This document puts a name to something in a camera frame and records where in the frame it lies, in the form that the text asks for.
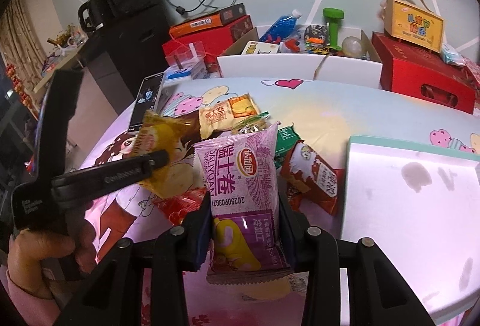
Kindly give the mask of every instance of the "box handle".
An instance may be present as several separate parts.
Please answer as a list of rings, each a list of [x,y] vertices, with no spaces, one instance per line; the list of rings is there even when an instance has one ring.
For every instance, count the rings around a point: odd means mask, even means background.
[[[453,108],[458,105],[458,97],[455,94],[426,83],[420,87],[420,93],[422,96],[435,100],[440,104],[448,105]]]

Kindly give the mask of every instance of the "plastic bottle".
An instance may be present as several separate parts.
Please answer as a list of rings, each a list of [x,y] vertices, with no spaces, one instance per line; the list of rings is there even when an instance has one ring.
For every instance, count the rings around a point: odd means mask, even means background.
[[[265,43],[280,44],[286,39],[295,29],[297,20],[302,17],[302,14],[295,9],[291,15],[280,17],[275,23],[263,34],[259,41]]]

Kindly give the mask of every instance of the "pink heart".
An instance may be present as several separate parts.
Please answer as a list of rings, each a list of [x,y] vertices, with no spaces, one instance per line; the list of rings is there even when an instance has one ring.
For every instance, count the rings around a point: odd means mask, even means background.
[[[276,86],[283,88],[295,89],[303,83],[303,80],[278,80],[275,82]]]

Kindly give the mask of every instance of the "purple snack package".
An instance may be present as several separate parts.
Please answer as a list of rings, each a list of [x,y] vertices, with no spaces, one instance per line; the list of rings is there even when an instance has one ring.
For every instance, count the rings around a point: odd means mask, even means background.
[[[235,272],[237,282],[265,270],[287,274],[278,239],[277,128],[195,144],[214,218],[210,274]]]

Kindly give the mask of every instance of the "finger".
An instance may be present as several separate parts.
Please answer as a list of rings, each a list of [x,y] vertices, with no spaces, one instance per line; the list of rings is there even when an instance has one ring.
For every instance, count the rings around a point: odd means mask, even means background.
[[[78,234],[80,246],[88,248],[95,239],[95,229],[88,220],[83,223],[82,229]]]
[[[96,255],[97,250],[93,244],[90,244],[89,247],[77,249],[75,252],[75,259],[83,272],[90,273],[95,266],[97,266],[97,263],[95,262]]]
[[[16,237],[15,244],[23,257],[34,261],[66,257],[75,250],[72,238],[47,230],[23,230]]]

